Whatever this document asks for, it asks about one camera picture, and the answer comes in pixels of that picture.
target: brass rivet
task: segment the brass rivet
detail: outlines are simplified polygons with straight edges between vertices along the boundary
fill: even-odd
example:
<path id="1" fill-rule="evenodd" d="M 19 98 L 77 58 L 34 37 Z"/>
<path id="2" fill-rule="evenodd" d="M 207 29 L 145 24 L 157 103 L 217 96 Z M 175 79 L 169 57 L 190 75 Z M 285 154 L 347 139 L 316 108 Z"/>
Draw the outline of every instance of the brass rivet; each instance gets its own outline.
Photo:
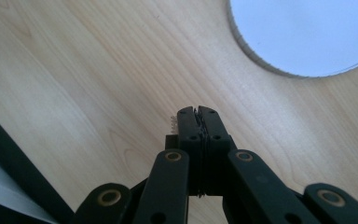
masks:
<path id="1" fill-rule="evenodd" d="M 242 161 L 252 161 L 253 160 L 253 156 L 248 152 L 240 151 L 240 152 L 237 152 L 235 154 L 235 156 Z"/>
<path id="2" fill-rule="evenodd" d="M 111 206 L 115 203 L 118 203 L 121 199 L 121 193 L 117 189 L 107 189 L 104 192 L 100 193 L 98 196 L 98 204 L 100 206 Z"/>
<path id="3" fill-rule="evenodd" d="M 182 155 L 178 152 L 169 152 L 165 154 L 165 159 L 167 159 L 167 161 L 179 161 L 182 159 Z"/>
<path id="4" fill-rule="evenodd" d="M 317 195 L 326 203 L 330 203 L 335 207 L 343 207 L 345 205 L 345 200 L 341 197 L 341 195 L 335 193 L 334 191 L 320 189 L 318 190 Z"/>

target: light wood grain surface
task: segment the light wood grain surface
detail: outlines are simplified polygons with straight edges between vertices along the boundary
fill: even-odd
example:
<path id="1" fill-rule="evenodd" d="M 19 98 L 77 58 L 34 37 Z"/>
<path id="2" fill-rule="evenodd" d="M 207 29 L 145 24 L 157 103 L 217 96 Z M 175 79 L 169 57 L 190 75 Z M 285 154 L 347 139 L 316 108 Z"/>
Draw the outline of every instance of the light wood grain surface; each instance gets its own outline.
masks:
<path id="1" fill-rule="evenodd" d="M 101 184 L 146 178 L 188 105 L 217 110 L 288 187 L 358 200 L 358 68 L 265 71 L 224 0 L 0 0 L 0 123 L 72 209 Z M 225 222 L 221 199 L 191 199 L 189 223 Z"/>

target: white circular object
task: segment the white circular object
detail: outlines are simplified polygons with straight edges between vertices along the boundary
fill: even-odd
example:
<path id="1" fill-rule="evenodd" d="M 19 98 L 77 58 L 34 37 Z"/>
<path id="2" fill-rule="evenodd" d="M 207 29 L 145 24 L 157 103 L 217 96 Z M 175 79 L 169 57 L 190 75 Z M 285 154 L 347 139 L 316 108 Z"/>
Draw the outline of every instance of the white circular object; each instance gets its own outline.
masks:
<path id="1" fill-rule="evenodd" d="M 358 0 L 231 0 L 245 53 L 279 74 L 327 77 L 358 66 Z"/>

